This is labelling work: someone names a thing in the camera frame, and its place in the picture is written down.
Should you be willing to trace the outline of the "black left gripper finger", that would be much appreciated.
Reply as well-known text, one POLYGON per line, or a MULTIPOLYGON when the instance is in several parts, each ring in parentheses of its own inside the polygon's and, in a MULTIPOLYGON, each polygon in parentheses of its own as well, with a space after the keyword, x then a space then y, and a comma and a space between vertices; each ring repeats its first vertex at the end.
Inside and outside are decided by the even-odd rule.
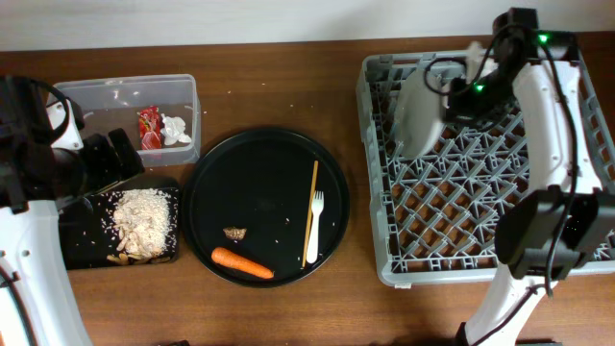
POLYGON ((109 138, 119 160, 120 173, 123 179, 132 177, 144 172, 144 166, 140 155, 134 148, 126 132, 118 128, 109 132, 109 138))
POLYGON ((119 158, 105 136, 87 137, 79 155, 85 166, 84 192, 98 193, 121 180, 119 158))

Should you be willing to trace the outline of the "red Apollo snack wrapper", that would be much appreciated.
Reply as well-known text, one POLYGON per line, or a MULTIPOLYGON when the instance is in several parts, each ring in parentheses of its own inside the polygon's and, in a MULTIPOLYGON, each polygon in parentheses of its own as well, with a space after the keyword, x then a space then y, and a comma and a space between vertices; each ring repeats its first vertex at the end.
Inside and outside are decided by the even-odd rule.
POLYGON ((148 107, 138 113, 138 128, 142 150, 157 150, 161 148, 160 123, 159 108, 156 106, 148 107))

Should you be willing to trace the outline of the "pile of rice and nutshells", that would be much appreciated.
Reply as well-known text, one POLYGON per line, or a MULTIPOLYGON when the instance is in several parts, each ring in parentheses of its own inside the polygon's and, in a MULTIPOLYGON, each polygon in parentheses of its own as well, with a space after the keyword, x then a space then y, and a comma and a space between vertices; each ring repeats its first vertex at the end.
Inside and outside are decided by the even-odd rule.
POLYGON ((111 197, 112 254, 118 265, 170 261, 177 253, 177 189, 147 188, 114 192, 111 197))

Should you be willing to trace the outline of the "white tissue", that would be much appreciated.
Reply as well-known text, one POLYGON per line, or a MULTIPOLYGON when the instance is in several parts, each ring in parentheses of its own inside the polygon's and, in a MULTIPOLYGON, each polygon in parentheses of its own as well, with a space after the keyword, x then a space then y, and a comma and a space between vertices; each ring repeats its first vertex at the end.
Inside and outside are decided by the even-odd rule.
POLYGON ((175 116, 161 115, 163 127, 161 133, 164 137, 164 145, 171 146, 176 143, 188 144, 192 141, 191 137, 185 133, 186 124, 183 119, 175 116))

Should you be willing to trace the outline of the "wooden chopstick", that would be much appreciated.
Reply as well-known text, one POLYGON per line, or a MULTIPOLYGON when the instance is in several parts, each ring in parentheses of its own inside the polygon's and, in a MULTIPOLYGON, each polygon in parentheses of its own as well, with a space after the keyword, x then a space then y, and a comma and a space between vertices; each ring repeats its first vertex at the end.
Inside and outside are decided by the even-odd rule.
POLYGON ((304 239, 304 247, 303 247, 303 254, 302 254, 302 269, 305 268, 306 263, 307 263, 308 240, 309 240, 309 232, 310 232, 311 220, 312 220, 311 205, 312 205, 312 200, 313 200, 313 196, 314 196, 315 189, 316 189, 318 165, 319 165, 318 160, 314 161, 312 175, 311 175, 310 190, 309 190, 309 200, 308 200, 308 205, 307 205, 307 223, 306 223, 306 229, 305 229, 305 239, 304 239))

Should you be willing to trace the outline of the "white plastic fork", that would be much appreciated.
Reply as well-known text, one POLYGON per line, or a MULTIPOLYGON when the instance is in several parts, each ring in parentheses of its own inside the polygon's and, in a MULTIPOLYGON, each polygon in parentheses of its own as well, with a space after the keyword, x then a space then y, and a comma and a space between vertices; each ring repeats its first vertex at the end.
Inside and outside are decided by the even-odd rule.
POLYGON ((324 209, 325 196, 323 191, 316 191, 311 204, 312 221, 307 245, 307 263, 315 263, 318 256, 319 221, 324 209))

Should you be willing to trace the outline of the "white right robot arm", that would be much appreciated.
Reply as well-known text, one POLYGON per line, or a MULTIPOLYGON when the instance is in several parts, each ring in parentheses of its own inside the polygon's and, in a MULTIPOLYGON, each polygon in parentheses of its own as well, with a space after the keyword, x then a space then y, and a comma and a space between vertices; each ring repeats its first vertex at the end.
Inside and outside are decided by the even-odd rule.
POLYGON ((493 23, 484 53, 496 66, 471 65, 437 90, 438 120, 486 132, 511 102, 523 116, 529 158, 527 196, 498 221, 498 267, 458 345, 512 345, 543 297, 582 267, 614 226, 614 197, 592 164, 579 101, 581 56, 574 34, 544 31, 536 10, 512 8, 493 23))

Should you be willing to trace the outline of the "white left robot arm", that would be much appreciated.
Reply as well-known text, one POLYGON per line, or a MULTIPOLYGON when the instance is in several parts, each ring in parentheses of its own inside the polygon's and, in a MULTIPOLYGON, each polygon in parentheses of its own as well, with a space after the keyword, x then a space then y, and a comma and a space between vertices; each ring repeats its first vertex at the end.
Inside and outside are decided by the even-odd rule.
POLYGON ((1 79, 1 337, 88 345, 62 257, 59 211, 143 173, 125 131, 82 138, 81 108, 54 86, 1 79))

